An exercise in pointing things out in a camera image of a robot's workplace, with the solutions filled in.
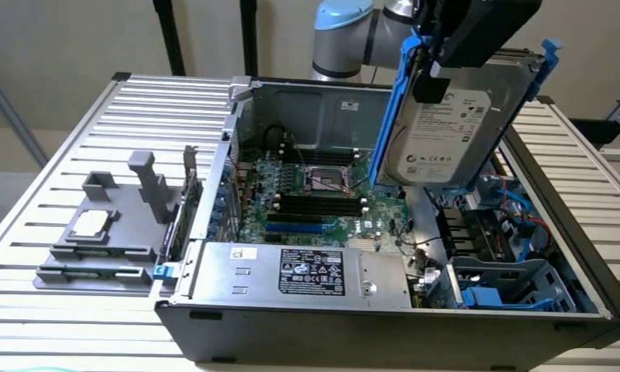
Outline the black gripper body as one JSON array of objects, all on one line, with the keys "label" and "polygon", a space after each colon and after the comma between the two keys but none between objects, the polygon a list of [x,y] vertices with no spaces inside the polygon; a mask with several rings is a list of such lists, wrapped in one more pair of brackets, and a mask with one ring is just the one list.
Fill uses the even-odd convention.
[{"label": "black gripper body", "polygon": [[540,1],[444,1],[438,59],[448,68],[482,67],[540,9]]}]

